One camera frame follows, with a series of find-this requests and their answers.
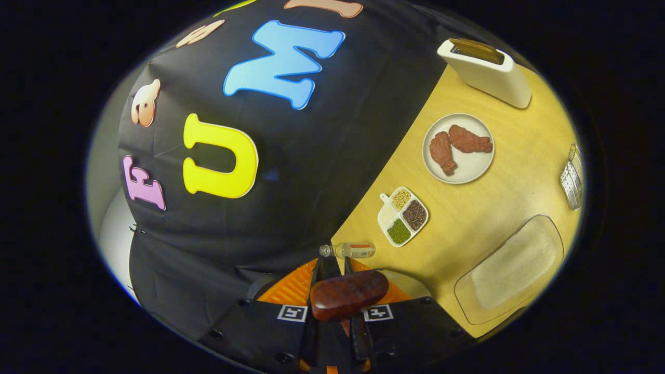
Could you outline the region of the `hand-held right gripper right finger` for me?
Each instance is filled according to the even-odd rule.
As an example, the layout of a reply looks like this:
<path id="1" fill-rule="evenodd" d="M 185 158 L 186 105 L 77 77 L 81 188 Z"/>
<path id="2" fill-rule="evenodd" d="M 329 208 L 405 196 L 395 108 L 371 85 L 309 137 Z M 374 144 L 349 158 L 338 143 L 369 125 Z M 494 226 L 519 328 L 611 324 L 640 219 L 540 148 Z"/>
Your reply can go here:
<path id="1" fill-rule="evenodd" d="M 348 324 L 343 372 L 417 372 L 474 344 L 430 296 L 357 308 Z"/>

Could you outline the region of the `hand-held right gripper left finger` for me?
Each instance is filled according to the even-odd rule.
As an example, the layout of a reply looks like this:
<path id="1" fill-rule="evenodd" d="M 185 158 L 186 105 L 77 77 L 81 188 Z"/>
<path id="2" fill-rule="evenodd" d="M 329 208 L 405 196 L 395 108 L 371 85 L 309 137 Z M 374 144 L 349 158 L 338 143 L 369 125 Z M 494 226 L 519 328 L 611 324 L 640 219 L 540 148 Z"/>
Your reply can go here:
<path id="1" fill-rule="evenodd" d="M 309 304 L 310 289 L 321 276 L 322 260 L 299 268 L 304 305 L 292 301 L 235 301 L 201 337 L 221 357 L 263 374 L 326 374 L 318 362 L 318 322 Z"/>

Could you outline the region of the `metal mesh chopstick holder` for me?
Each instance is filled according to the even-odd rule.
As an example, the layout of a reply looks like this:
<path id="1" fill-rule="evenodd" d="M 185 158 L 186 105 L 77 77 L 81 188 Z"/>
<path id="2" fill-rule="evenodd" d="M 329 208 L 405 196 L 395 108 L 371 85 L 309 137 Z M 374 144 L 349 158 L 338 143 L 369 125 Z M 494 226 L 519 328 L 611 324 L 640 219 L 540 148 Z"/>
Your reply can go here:
<path id="1" fill-rule="evenodd" d="M 570 145 L 559 182 L 567 198 L 570 210 L 579 210 L 584 201 L 585 185 L 582 159 L 575 143 Z"/>

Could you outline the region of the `clear glass tray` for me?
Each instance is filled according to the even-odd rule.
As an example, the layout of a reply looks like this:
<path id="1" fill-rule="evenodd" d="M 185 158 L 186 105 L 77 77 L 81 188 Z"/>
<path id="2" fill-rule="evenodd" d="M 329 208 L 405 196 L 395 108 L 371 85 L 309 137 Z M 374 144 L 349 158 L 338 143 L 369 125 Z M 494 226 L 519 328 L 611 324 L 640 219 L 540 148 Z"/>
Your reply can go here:
<path id="1" fill-rule="evenodd" d="M 546 289 L 563 259 L 553 220 L 532 216 L 456 282 L 454 294 L 468 323 L 486 324 L 527 305 Z"/>

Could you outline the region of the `small clear glass bottle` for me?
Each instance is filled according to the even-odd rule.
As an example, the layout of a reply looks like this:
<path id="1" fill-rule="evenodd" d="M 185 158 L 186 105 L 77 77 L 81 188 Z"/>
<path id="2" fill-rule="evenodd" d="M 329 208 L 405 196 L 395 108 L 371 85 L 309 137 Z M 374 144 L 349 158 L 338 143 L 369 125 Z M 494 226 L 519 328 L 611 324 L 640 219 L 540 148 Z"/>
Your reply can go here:
<path id="1" fill-rule="evenodd" d="M 375 255 L 376 249 L 371 243 L 340 243 L 336 245 L 322 245 L 319 255 L 322 257 L 335 256 L 344 258 L 370 258 Z"/>

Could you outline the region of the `white divided bean dish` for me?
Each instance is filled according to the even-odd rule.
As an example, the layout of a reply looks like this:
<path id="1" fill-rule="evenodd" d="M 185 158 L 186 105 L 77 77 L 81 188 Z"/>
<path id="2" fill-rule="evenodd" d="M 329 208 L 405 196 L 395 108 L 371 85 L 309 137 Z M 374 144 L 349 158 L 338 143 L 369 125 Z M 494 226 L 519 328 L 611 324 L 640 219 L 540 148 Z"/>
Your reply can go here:
<path id="1" fill-rule="evenodd" d="M 382 207 L 376 220 L 380 231 L 394 248 L 408 244 L 429 220 L 429 211 L 425 204 L 404 186 L 398 187 L 391 194 L 381 193 Z"/>

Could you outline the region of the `black backdrop cloth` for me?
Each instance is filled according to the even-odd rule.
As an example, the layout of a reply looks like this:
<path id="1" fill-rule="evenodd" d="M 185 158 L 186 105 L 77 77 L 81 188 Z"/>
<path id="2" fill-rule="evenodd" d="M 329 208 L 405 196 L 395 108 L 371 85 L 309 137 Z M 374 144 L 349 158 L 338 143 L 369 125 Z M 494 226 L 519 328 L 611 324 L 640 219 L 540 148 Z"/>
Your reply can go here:
<path id="1" fill-rule="evenodd" d="M 313 259 L 402 141 L 446 64 L 454 29 L 407 0 L 254 0 L 201 41 L 157 52 L 118 126 L 165 209 L 127 197 L 130 280 L 147 312 L 201 338 L 250 286 Z"/>

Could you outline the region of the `white round plate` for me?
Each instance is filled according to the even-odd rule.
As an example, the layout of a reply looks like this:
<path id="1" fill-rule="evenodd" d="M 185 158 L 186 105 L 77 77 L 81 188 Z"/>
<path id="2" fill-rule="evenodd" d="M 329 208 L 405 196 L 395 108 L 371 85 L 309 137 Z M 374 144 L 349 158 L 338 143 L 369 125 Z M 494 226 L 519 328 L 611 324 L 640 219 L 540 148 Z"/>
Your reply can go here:
<path id="1" fill-rule="evenodd" d="M 488 137 L 491 144 L 494 144 L 494 138 L 491 130 L 483 121 L 466 113 L 453 113 L 443 116 L 437 119 L 425 133 L 422 142 L 422 159 L 430 175 L 447 184 L 466 184 L 482 177 L 490 168 L 496 148 L 493 148 L 491 152 L 464 153 L 452 146 L 451 154 L 457 168 L 451 176 L 446 175 L 439 163 L 432 158 L 430 143 L 434 140 L 435 135 L 443 131 L 448 132 L 452 125 L 461 126 L 478 137 Z"/>

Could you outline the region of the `red meat piece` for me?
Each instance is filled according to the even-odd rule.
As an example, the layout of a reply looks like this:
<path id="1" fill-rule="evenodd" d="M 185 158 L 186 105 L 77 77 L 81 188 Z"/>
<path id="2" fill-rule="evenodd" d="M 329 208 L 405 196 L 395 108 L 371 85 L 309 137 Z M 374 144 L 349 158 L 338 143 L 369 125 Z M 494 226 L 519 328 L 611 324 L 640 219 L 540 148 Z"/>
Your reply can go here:
<path id="1" fill-rule="evenodd" d="M 432 138 L 429 151 L 433 161 L 439 165 L 444 175 L 447 177 L 452 176 L 456 168 L 458 168 L 458 164 L 454 161 L 452 146 L 447 132 L 441 131 Z"/>
<path id="2" fill-rule="evenodd" d="M 461 126 L 452 125 L 448 134 L 452 146 L 463 153 L 490 153 L 494 150 L 490 137 L 480 137 Z"/>

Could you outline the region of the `white toaster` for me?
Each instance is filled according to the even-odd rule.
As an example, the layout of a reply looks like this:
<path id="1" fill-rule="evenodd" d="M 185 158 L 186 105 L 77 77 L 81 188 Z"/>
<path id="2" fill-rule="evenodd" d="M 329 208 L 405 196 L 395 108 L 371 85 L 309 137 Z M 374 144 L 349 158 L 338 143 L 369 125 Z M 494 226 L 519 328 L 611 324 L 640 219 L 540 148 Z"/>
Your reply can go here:
<path id="1" fill-rule="evenodd" d="M 499 50 L 505 56 L 505 61 L 497 65 L 453 53 L 453 47 L 447 39 L 437 48 L 437 54 L 456 71 L 464 83 L 515 108 L 525 109 L 529 106 L 532 90 L 522 70 L 509 55 Z"/>

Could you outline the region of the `brown toast slice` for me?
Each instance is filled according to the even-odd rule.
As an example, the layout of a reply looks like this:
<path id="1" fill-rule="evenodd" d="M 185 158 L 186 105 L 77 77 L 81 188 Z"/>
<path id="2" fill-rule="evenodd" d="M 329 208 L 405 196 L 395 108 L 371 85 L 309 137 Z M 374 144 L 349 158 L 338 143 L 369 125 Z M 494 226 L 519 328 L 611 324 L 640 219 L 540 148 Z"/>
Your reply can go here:
<path id="1" fill-rule="evenodd" d="M 480 59 L 497 65 L 502 65 L 505 61 L 503 53 L 499 52 L 499 50 L 492 45 L 466 38 L 449 38 L 449 41 L 454 46 L 452 49 L 453 53 Z"/>

